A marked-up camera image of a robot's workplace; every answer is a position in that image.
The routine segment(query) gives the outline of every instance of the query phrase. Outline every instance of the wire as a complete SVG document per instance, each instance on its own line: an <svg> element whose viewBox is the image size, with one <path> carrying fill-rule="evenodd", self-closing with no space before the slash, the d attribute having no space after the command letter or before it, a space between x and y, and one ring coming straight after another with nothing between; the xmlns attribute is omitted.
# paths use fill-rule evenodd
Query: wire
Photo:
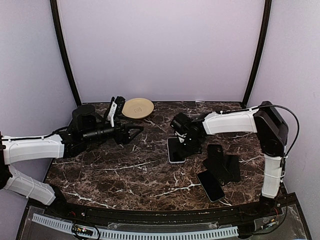
<svg viewBox="0 0 320 240"><path fill-rule="evenodd" d="M64 127L61 127L61 128L58 128L57 130L54 130L52 133L50 133L49 135L45 135L45 136L30 136L30 137L18 137L18 138L8 138L8 139L1 139L1 141L21 141L21 140L36 140L36 139L46 139L46 138L49 138L51 137L52 135L55 135L57 134L58 132L62 131L62 130L65 130L67 129L68 127L67 126L64 126Z"/></svg>
<svg viewBox="0 0 320 240"><path fill-rule="evenodd" d="M278 212L278 210L274 207L273 208L274 209L274 211L276 212L276 218L278 218L279 217L279 212Z"/></svg>
<svg viewBox="0 0 320 240"><path fill-rule="evenodd" d="M298 135L299 135L299 132L300 132L300 123L299 123L299 120L298 120L298 117L296 116L296 114L291 111L289 108L285 107L285 106L281 106L281 105L273 105L273 104L270 104L270 105L259 105L259 106L255 106L255 107L252 107L252 108L246 108L246 109L240 109L240 110L233 110L233 111L225 111L225 112L222 112L222 114L231 114L231 113L239 113L239 112L244 112L244 111L248 111L248 110L256 110L256 109L263 109L263 108L279 108L279 109L284 109L286 111L288 111L289 113L292 114L292 116L294 117L295 121L296 121L296 126L297 126L297 130L296 130L296 135L294 137L294 140L291 144L291 146L289 147L288 151L284 154L284 159L287 158L288 154L290 153L291 149L293 148L293 146L295 145L297 139L298 139Z"/></svg>
<svg viewBox="0 0 320 240"><path fill-rule="evenodd" d="M239 236L247 236L247 235L267 235L267 234L270 234L270 233L273 233L275 230L277 230L283 223L284 221L286 220L286 217L287 217L287 214L288 214L288 194L287 192L285 192L285 198L286 198L286 203L285 203L285 214L284 214L284 217L283 217L283 220L274 228L272 229L271 231L268 231L268 232L261 232L261 233L257 233L265 228L260 228L256 231L252 231L252 232L248 232L248 233L245 233L245 232L239 232Z"/></svg>
<svg viewBox="0 0 320 240"><path fill-rule="evenodd" d="M50 210L51 212L53 212L54 214L58 215L59 217L61 217L62 219L66 219L66 220L71 220L72 224L76 225L76 221L78 222L83 222L86 225L88 225L89 227L93 227L95 228L96 232L98 233L98 238L96 240L99 240L101 237L101 232L99 231L99 229L97 228L96 225L94 225L93 223L90 223L88 221L76 218L76 217L69 217L69 216L62 216L61 214L57 213L56 211L52 210L51 208L47 208L48 210Z"/></svg>

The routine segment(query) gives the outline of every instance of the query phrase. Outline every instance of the black metal frame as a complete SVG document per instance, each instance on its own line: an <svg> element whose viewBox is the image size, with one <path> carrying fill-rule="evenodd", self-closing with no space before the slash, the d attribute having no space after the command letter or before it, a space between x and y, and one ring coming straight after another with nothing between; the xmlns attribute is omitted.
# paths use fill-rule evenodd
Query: black metal frame
<svg viewBox="0 0 320 240"><path fill-rule="evenodd" d="M306 233L306 237L307 239L311 240L312 237L296 194L287 194L287 198L289 206L296 204L304 231ZM280 208L285 207L287 204L285 196L280 196L278 198L278 202L280 203ZM100 207L88 207L73 203L68 203L67 205L69 209L71 209L71 211L74 211L76 213L78 219L84 220L94 225L105 227L107 227L109 223L141 225L183 225L218 222L220 226L232 225L238 226L239 228L244 228L245 226L252 225L254 220L260 217L243 215L240 214L240 212L243 212L245 209L255 208L257 204L257 202L252 202L238 206L186 211L116 210ZM50 209L48 209L48 206L44 206L36 200L29 199L21 219L16 240L19 240L22 235L26 217L31 206L44 209L44 214L46 215L58 218L61 217L50 211Z"/></svg>
<svg viewBox="0 0 320 240"><path fill-rule="evenodd" d="M264 2L264 11L263 11L259 40L258 40L258 44L257 44L256 51L255 51L255 56L254 56L254 60L253 60L253 65L252 65L249 81L246 86L243 100L241 102L241 105L243 108L247 107L247 104L248 104L249 98L251 96L252 89L254 88L255 80L257 77L262 52L264 50L267 30L268 30L268 24L269 24L270 12L271 12L271 4L272 4L272 0L265 0L265 2Z"/></svg>
<svg viewBox="0 0 320 240"><path fill-rule="evenodd" d="M58 41L60 54L61 54L61 58L62 58L63 65L64 65L64 70L65 70L66 76L68 78L68 82L69 82L69 85L70 85L70 88L72 91L74 101L75 101L76 105L79 107L82 104L82 102L81 102L81 99L79 96L79 92L78 92L78 89L76 86L74 76L72 74L72 70L71 70L71 66L70 66L70 62L69 62L69 58L68 58L68 54L67 54L64 35L62 32L62 28L61 28L57 0L50 0L50 5L51 5L51 12L52 12L53 24L54 24L54 28L55 28L56 39Z"/></svg>
<svg viewBox="0 0 320 240"><path fill-rule="evenodd" d="M57 0L50 0L51 4L51 11L52 11L52 18L53 18L53 23L54 23L54 28L55 28L55 33L56 33L56 38L59 44L60 48L60 54L62 57L65 73L67 75L69 85L73 94L74 101L77 106L80 106L82 104L79 92L76 86L76 82L74 79L74 76L72 74L72 70L70 67L70 62L67 54L67 49L65 45L65 40L61 28L61 22L59 18L59 10L58 10L58 4ZM267 35L267 29L268 29L268 23L269 23L269 18L270 18L270 12L271 12L271 4L272 0L265 0L264 2L264 11L263 11L263 17L262 17L262 23L261 23L261 29L260 29L260 35L259 35L259 40L257 43L256 47L256 52L253 60L253 65L250 73L250 77L246 86L246 90L243 96L242 102L240 102L242 108L246 108L249 98L251 96L251 92L253 90L262 52L264 49L265 45L265 40L266 40L266 35Z"/></svg>

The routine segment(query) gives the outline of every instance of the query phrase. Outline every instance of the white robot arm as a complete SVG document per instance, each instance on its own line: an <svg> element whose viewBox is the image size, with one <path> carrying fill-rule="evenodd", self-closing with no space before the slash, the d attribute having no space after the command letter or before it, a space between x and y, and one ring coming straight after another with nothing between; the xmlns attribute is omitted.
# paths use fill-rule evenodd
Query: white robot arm
<svg viewBox="0 0 320 240"><path fill-rule="evenodd" d="M205 113L193 119L184 113L179 113L173 118L170 126L179 139L176 150L182 159L201 153L201 144L207 135L256 133L265 160L260 203L274 203L285 174L284 163L288 155L286 144L289 129L271 102L264 101L261 105L248 109Z"/></svg>
<svg viewBox="0 0 320 240"><path fill-rule="evenodd" d="M32 159L72 158L85 151L92 143L104 143L110 138L117 144L130 143L144 128L121 124L117 115L121 113L124 103L123 97L113 97L110 108L103 117L95 112L93 105L82 105L72 112L72 121L68 127L49 135L0 136L0 189L14 191L44 205L51 205L57 198L64 199L56 186L39 182L11 164Z"/></svg>

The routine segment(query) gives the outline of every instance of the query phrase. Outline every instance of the smartphone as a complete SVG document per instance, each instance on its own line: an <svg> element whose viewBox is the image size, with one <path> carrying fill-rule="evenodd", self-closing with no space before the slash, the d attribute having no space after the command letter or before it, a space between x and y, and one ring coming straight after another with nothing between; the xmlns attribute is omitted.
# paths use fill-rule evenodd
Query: smartphone
<svg viewBox="0 0 320 240"><path fill-rule="evenodd" d="M211 202L217 202L226 196L218 180L208 170L198 173L197 177Z"/></svg>
<svg viewBox="0 0 320 240"><path fill-rule="evenodd" d="M226 169L233 175L232 182L240 182L240 165L239 157L237 155L224 155L224 164Z"/></svg>
<svg viewBox="0 0 320 240"><path fill-rule="evenodd" d="M181 158L177 152L177 144L179 143L180 141L177 137L169 137L167 140L168 157L171 164L183 164L186 162L186 159Z"/></svg>

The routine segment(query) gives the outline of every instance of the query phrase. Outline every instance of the marble table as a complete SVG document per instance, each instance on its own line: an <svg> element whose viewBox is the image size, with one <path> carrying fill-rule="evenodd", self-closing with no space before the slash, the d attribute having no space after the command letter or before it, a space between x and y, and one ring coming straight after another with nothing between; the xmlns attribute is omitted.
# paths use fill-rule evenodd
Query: marble table
<svg viewBox="0 0 320 240"><path fill-rule="evenodd" d="M107 103L95 103L102 114ZM236 206L259 200L264 178L264 159L254 133L208 136L203 154L184 164L168 162L167 138L174 136L170 121L180 113L197 116L220 110L240 109L232 102L155 102L153 113L142 120L124 122L144 126L130 144L109 140L99 148L74 158L55 159L46 183L62 190L70 203L119 210L181 211ZM197 174L205 167L208 144L220 144L225 154L238 155L241 181L223 187L225 198L211 203Z"/></svg>

